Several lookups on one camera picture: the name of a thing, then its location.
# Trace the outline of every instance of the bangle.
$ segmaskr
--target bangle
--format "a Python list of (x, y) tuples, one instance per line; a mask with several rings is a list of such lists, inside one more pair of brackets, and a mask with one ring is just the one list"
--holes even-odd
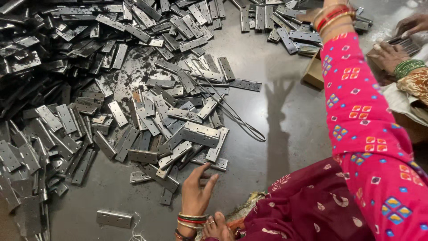
[(182, 222), (187, 222), (187, 223), (198, 223), (198, 224), (203, 224), (203, 223), (206, 223), (206, 222), (207, 222), (207, 220), (201, 220), (201, 221), (199, 221), (199, 220), (189, 220), (189, 219), (184, 219), (184, 218), (180, 218), (180, 217), (178, 217), (178, 220), (180, 220), (180, 221), (182, 221)]
[(351, 8), (349, 8), (348, 6), (339, 6), (335, 9), (333, 9), (333, 11), (331, 11), (329, 14), (327, 14), (318, 24), (317, 26), (317, 31), (320, 32), (321, 29), (327, 24), (329, 23), (332, 19), (334, 19), (336, 16), (341, 15), (344, 12), (351, 12), (353, 11)]
[(187, 225), (187, 224), (183, 223), (182, 221), (180, 221), (180, 220), (178, 220), (178, 219), (177, 219), (177, 222), (178, 222), (179, 224), (183, 225), (184, 227), (191, 228), (191, 229), (203, 229), (203, 228), (204, 228), (204, 227), (199, 227), (199, 226), (191, 226), (191, 225)]
[(336, 17), (332, 18), (330, 21), (328, 21), (327, 24), (325, 24), (319, 31), (319, 34), (321, 35), (322, 32), (326, 29), (326, 27), (330, 26), (334, 21), (338, 20), (341, 17), (345, 17), (351, 15), (351, 17), (355, 17), (355, 12), (351, 11), (351, 12), (344, 12), (342, 14), (337, 15)]
[(195, 237), (191, 237), (191, 238), (188, 238), (188, 237), (186, 237), (186, 236), (184, 236), (184, 235), (182, 235), (179, 231), (178, 231), (178, 229), (175, 229), (175, 236), (178, 238), (178, 239), (180, 239), (180, 240), (182, 240), (182, 241), (193, 241), (193, 240), (195, 240), (195, 237), (196, 237), (196, 235), (195, 235)]
[(208, 217), (208, 214), (205, 214), (205, 215), (201, 215), (201, 216), (191, 216), (191, 215), (185, 215), (185, 214), (182, 214), (181, 212), (179, 212), (178, 213), (178, 216), (179, 217), (181, 217), (181, 218), (195, 218), (195, 219), (207, 219), (207, 217)]
[(318, 17), (321, 16), (321, 14), (323, 12), (325, 12), (325, 10), (329, 9), (330, 7), (334, 7), (334, 6), (346, 6), (346, 4), (344, 4), (344, 3), (337, 3), (337, 4), (332, 4), (332, 5), (326, 6), (323, 9), (321, 9), (321, 11), (319, 13), (317, 13), (317, 15), (315, 15), (315, 17), (314, 17), (314, 21), (313, 21), (314, 26), (315, 26), (315, 23), (317, 22)]
[(427, 66), (422, 60), (404, 60), (395, 67), (394, 74), (398, 79), (401, 79), (407, 76), (413, 70), (423, 67)]

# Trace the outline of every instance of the woman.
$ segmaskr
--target woman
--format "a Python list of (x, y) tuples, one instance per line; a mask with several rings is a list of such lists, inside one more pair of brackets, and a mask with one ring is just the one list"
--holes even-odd
[[(416, 14), (409, 18), (401, 20), (396, 29), (396, 33), (401, 38), (408, 38), (410, 35), (428, 30), (428, 15)], [(420, 68), (406, 75), (396, 72), (396, 67), (403, 61), (410, 60), (410, 56), (402, 49), (400, 45), (390, 46), (382, 39), (377, 40), (373, 45), (377, 54), (368, 54), (367, 56), (376, 58), (383, 65), (386, 72), (397, 77), (397, 88), (414, 95), (428, 106), (428, 69)]]
[[(364, 61), (350, 13), (337, 2), (324, 0), (314, 21), (324, 42), (321, 59), (333, 158), (275, 182), (245, 218), (244, 241), (428, 240), (427, 175), (413, 161), (409, 138), (395, 124)], [(400, 50), (385, 42), (381, 46)], [(424, 68), (412, 64), (400, 72)], [(176, 240), (193, 240), (198, 223), (204, 223), (207, 241), (235, 240), (220, 212), (204, 220), (218, 179), (204, 174), (208, 168), (196, 168), (183, 183)], [(209, 178), (204, 189), (201, 178)]]

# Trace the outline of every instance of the patterned clothing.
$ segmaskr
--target patterned clothing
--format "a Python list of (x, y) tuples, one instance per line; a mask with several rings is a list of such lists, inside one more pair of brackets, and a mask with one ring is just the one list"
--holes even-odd
[(428, 106), (428, 69), (420, 69), (401, 78), (397, 88), (416, 96)]
[(321, 60), (333, 158), (276, 181), (245, 218), (242, 240), (428, 240), (427, 175), (358, 35), (327, 42)]

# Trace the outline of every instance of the pink sleeve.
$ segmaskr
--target pink sleeve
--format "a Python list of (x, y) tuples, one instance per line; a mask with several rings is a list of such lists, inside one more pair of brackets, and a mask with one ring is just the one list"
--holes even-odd
[(327, 42), (321, 60), (333, 156), (376, 239), (428, 240), (427, 175), (413, 161), (358, 35)]

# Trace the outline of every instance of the foot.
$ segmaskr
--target foot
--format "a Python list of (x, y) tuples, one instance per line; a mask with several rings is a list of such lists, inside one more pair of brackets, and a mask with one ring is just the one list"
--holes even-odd
[(214, 218), (210, 216), (204, 227), (206, 238), (217, 238), (220, 241), (235, 241), (232, 231), (226, 225), (226, 219), (220, 212), (216, 212)]

